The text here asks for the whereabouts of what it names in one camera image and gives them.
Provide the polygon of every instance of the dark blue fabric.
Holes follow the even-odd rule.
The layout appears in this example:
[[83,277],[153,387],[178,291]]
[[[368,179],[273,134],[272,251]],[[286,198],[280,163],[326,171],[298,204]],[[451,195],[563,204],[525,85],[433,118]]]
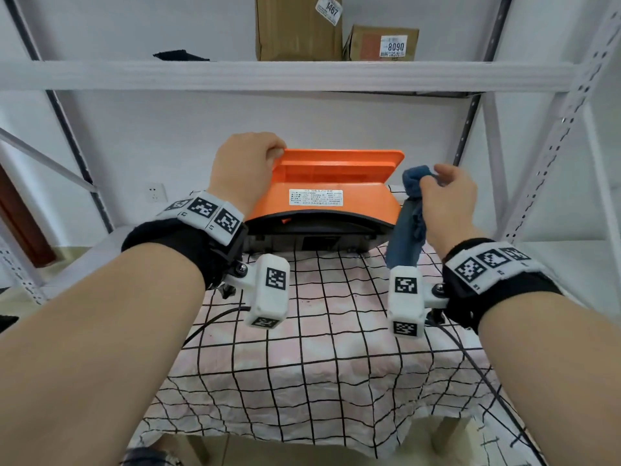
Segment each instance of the dark blue fabric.
[[423,220],[423,201],[420,179],[431,175],[427,165],[415,166],[403,172],[403,186],[408,198],[404,201],[397,224],[386,249],[386,266],[416,266],[425,243],[427,227]]

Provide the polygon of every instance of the large cardboard box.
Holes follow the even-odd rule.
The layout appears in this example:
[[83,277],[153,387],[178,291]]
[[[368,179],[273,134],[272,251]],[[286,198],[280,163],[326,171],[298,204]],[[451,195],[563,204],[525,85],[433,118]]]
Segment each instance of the large cardboard box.
[[354,24],[343,48],[343,60],[412,61],[418,40],[417,29]]
[[332,25],[317,1],[256,0],[256,59],[341,60],[343,22]]

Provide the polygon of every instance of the forearm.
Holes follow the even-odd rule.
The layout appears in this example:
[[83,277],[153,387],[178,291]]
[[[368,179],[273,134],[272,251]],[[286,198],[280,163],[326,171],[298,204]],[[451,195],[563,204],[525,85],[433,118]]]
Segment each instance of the forearm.
[[0,338],[3,462],[118,461],[203,297],[190,260],[147,243],[8,330]]
[[613,464],[621,455],[621,330],[553,293],[493,307],[481,343],[517,411],[554,465]]

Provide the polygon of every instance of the person's left hand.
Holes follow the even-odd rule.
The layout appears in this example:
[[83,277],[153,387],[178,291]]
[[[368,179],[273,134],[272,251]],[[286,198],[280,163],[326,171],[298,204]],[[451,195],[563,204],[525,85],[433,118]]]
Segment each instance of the person's left hand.
[[274,160],[286,147],[273,132],[233,134],[215,154],[207,192],[247,216],[268,191]]

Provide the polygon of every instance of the hand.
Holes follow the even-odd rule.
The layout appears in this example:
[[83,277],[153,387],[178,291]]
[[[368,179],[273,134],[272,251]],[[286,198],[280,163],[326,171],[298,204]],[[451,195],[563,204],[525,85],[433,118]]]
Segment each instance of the hand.
[[472,223],[476,203],[476,184],[470,175],[456,166],[439,163],[440,186],[431,176],[420,180],[423,195],[423,219],[427,241],[440,258],[464,240],[485,237]]
[[274,160],[286,147],[272,132],[233,134],[215,154],[207,192],[247,216],[268,191]]

